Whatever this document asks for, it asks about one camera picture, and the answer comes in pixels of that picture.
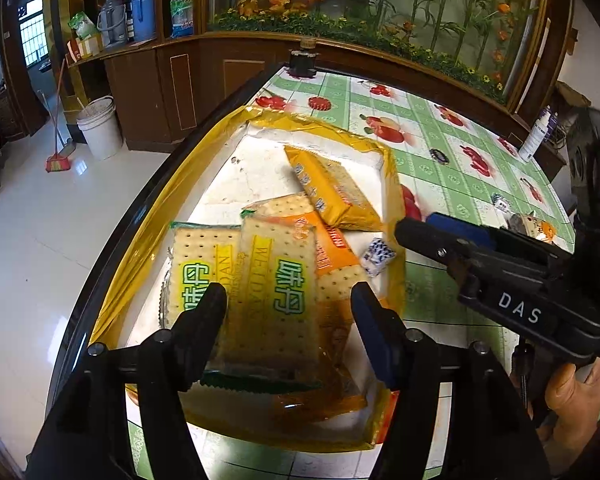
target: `window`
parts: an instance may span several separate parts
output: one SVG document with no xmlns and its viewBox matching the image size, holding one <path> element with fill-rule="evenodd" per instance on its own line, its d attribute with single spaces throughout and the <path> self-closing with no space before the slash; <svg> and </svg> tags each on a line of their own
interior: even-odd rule
<svg viewBox="0 0 600 480">
<path fill-rule="evenodd" d="M 27 67 L 36 64 L 48 54 L 45 38 L 45 19 L 42 15 L 42 0 L 33 0 L 22 9 L 20 18 L 20 35 Z"/>
</svg>

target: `bolt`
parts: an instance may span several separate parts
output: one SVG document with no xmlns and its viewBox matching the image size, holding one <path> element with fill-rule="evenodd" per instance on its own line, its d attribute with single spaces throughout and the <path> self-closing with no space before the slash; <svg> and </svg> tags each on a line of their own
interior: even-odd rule
<svg viewBox="0 0 600 480">
<path fill-rule="evenodd" d="M 171 330 L 168 328 L 160 329 L 154 334 L 154 341 L 158 343 L 166 343 L 169 339 L 171 339 Z"/>
<path fill-rule="evenodd" d="M 96 355 L 102 354 L 107 349 L 103 343 L 94 343 L 87 348 L 87 354 L 96 357 Z"/>
<path fill-rule="evenodd" d="M 417 343 L 424 337 L 424 334 L 417 328 L 408 328 L 405 334 L 407 336 L 407 339 L 414 343 Z"/>
<path fill-rule="evenodd" d="M 489 353 L 489 345 L 487 345 L 487 343 L 484 343 L 482 341 L 474 341 L 474 350 L 476 352 L 478 352 L 478 354 L 480 355 L 487 355 Z"/>
</svg>

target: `white floor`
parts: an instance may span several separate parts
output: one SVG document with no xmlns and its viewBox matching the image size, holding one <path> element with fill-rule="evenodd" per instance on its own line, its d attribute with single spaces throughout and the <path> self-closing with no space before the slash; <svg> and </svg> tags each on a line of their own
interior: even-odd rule
<svg viewBox="0 0 600 480">
<path fill-rule="evenodd" d="M 79 144 L 71 170 L 46 173 L 52 150 L 49 121 L 7 145 L 0 177 L 0 436 L 23 469 L 75 300 L 109 235 L 167 157 L 123 146 L 97 161 Z"/>
</svg>

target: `green and white tablecloth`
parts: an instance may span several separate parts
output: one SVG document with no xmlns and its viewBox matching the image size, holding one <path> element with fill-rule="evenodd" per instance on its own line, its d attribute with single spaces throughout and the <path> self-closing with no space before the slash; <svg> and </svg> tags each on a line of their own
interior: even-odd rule
<svg viewBox="0 0 600 480">
<path fill-rule="evenodd" d="M 503 214 L 491 203 L 494 193 L 499 193 L 515 212 L 533 211 L 551 222 L 558 233 L 556 243 L 573 251 L 569 219 L 538 164 L 534 160 L 524 163 L 508 142 L 451 110 L 375 82 L 331 73 L 299 80 L 286 69 L 273 76 L 250 104 L 256 102 L 313 116 L 390 146 L 400 182 L 413 193 L 423 218 L 441 212 L 475 224 L 504 226 Z M 448 164 L 435 162 L 432 149 L 442 152 Z M 441 266 L 408 251 L 406 281 L 403 317 L 408 326 L 455 346 L 483 340 L 510 369 L 510 354 L 518 336 L 458 304 L 457 285 Z M 442 466 L 450 396 L 450 384 L 442 384 L 425 478 L 437 475 Z M 152 478 L 142 429 L 132 422 L 129 425 L 138 474 Z M 294 452 L 235 440 L 192 425 L 189 428 L 211 480 L 367 478 L 380 448 L 331 454 Z M 408 459 L 405 450 L 405 461 Z"/>
</svg>

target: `white bucket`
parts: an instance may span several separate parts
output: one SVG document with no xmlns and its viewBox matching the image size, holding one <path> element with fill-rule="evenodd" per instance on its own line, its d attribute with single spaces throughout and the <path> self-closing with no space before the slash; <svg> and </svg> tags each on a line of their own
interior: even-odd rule
<svg viewBox="0 0 600 480">
<path fill-rule="evenodd" d="M 92 101 L 78 114 L 77 122 L 97 160 L 115 155 L 122 147 L 116 107 L 110 95 Z"/>
</svg>

